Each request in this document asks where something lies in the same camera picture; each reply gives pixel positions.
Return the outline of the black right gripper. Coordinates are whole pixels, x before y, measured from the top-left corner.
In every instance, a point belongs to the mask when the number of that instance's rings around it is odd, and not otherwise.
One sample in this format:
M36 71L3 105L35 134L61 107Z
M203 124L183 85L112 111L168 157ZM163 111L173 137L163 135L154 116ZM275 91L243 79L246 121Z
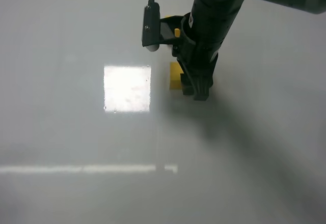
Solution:
M182 43L173 48L184 70L180 74L183 95L194 95L195 101L208 99L219 49L243 1L194 0L181 26Z

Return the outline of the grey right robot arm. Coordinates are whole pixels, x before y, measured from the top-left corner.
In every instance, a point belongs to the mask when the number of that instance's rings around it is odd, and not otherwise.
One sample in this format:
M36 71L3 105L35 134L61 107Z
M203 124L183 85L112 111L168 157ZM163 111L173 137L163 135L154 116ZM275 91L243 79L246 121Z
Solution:
M325 12L325 0L264 0L308 13ZM181 21L182 43L174 54L183 73L182 92L197 101L209 97L223 44L244 0L194 0Z

